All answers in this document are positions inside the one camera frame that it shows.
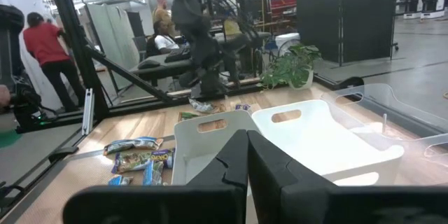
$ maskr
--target red shirt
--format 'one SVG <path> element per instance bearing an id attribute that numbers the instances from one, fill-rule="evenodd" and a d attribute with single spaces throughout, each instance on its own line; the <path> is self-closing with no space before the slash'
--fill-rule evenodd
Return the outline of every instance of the red shirt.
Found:
<path id="1" fill-rule="evenodd" d="M 53 24 L 42 22 L 23 31 L 27 50 L 34 54 L 41 67 L 47 62 L 70 60 L 57 40 L 59 30 L 60 28 Z"/>

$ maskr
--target wooden tabletop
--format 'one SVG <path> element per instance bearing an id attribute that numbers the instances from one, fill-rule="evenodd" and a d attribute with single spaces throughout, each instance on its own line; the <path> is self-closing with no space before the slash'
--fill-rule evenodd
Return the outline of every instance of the wooden tabletop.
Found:
<path id="1" fill-rule="evenodd" d="M 233 111 L 235 105 L 239 103 L 250 104 L 251 110 L 257 111 L 273 106 L 320 99 L 324 92 L 329 92 L 329 90 L 314 83 L 307 90 L 293 90 L 289 87 L 282 87 L 275 90 L 264 90 L 262 92 L 228 97 L 227 99 L 213 101 L 212 104 L 221 111 Z M 61 223 L 62 206 L 72 194 L 88 186 L 106 184 L 112 177 L 110 173 L 110 168 L 113 165 L 111 157 L 102 155 L 84 157 L 84 155 L 89 155 L 92 151 L 100 151 L 105 145 L 119 139 L 132 139 L 141 136 L 171 136 L 174 134 L 174 125 L 179 121 L 180 112 L 199 114 L 191 105 L 183 105 L 103 120 L 79 144 L 80 150 L 77 154 L 69 157 L 74 160 L 68 162 L 60 173 L 52 181 L 48 182 L 44 189 L 40 189 L 41 192 L 35 196 L 36 199 L 33 199 L 33 202 L 25 208 L 26 211 L 23 212 L 23 215 L 14 222 Z M 383 120 L 381 116 L 364 108 L 351 107 L 346 112 L 362 123 L 373 127 L 375 123 L 380 123 Z M 386 134 L 389 137 L 402 139 L 403 141 L 412 141 L 417 137 L 393 123 L 388 124 Z M 171 148 L 173 146 L 175 146 L 175 140 L 162 145 L 163 148 Z M 432 165 L 424 160 L 421 149 L 407 149 L 395 184 L 431 185 L 446 183 L 448 182 L 446 174 L 445 167 L 436 164 Z M 253 214 L 253 210 L 253 206 L 248 206 L 248 213 L 252 211 Z"/>

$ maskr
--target white curtain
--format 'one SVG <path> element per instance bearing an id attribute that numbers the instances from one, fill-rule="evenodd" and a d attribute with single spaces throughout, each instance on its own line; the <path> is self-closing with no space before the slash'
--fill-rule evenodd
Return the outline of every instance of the white curtain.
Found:
<path id="1" fill-rule="evenodd" d="M 126 70 L 139 63 L 139 51 L 132 38 L 132 28 L 126 11 L 113 6 L 88 4 L 87 8 L 97 30 L 106 57 Z M 119 89 L 131 83 L 113 72 Z"/>

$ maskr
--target person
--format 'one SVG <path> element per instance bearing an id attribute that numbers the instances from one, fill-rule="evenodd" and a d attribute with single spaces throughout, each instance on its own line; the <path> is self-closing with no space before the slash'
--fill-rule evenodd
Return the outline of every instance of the person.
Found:
<path id="1" fill-rule="evenodd" d="M 157 8 L 153 12 L 153 23 L 157 21 L 164 21 L 168 26 L 169 35 L 175 36 L 174 23 L 167 11 L 167 0 L 157 0 Z"/>
<path id="2" fill-rule="evenodd" d="M 78 98 L 78 106 L 84 106 L 85 89 L 79 80 L 76 66 L 57 40 L 61 36 L 70 48 L 66 34 L 62 29 L 45 22 L 42 15 L 38 13 L 28 14 L 27 22 L 29 28 L 23 31 L 23 39 L 29 54 L 41 66 L 42 72 L 54 87 L 65 111 L 77 111 L 78 108 L 71 100 L 61 79 L 61 73 L 63 73 Z"/>
<path id="3" fill-rule="evenodd" d="M 9 93 L 8 87 L 5 85 L 0 85 L 0 108 L 9 106 L 11 101 L 11 94 Z"/>
<path id="4" fill-rule="evenodd" d="M 179 49 L 174 38 L 169 35 L 167 23 L 159 20 L 154 23 L 154 43 L 161 54 L 170 53 L 173 49 Z"/>

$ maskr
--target snack bar wrapper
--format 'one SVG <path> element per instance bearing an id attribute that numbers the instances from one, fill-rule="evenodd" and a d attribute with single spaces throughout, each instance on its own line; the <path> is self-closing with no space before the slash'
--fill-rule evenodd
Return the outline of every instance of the snack bar wrapper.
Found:
<path id="1" fill-rule="evenodd" d="M 163 139 L 149 136 L 141 136 L 136 139 L 117 140 L 104 147 L 103 155 L 126 151 L 131 148 L 158 150 L 162 143 Z"/>
<path id="2" fill-rule="evenodd" d="M 190 99 L 190 98 L 188 98 L 188 101 L 190 102 L 191 106 L 196 111 L 199 111 L 202 113 L 211 113 L 215 110 L 215 107 L 209 103 L 199 102 L 199 101 L 196 101 L 195 99 Z"/>
<path id="3" fill-rule="evenodd" d="M 237 105 L 235 105 L 235 110 L 245 110 L 245 111 L 248 111 L 249 109 L 251 109 L 251 105 L 249 105 L 249 104 L 237 104 Z"/>
<path id="4" fill-rule="evenodd" d="M 115 175 L 109 182 L 107 183 L 110 186 L 127 186 L 131 183 L 134 177 L 125 177 L 121 175 Z"/>
<path id="5" fill-rule="evenodd" d="M 165 150 L 155 150 L 145 153 L 117 153 L 115 164 L 112 168 L 113 174 L 120 174 L 127 171 L 137 171 L 145 169 L 150 161 L 162 161 L 164 167 L 173 168 L 175 148 Z"/>
<path id="6" fill-rule="evenodd" d="M 144 186 L 160 186 L 162 185 L 162 171 L 163 161 L 151 160 L 146 165 L 145 172 L 143 173 L 143 185 Z"/>

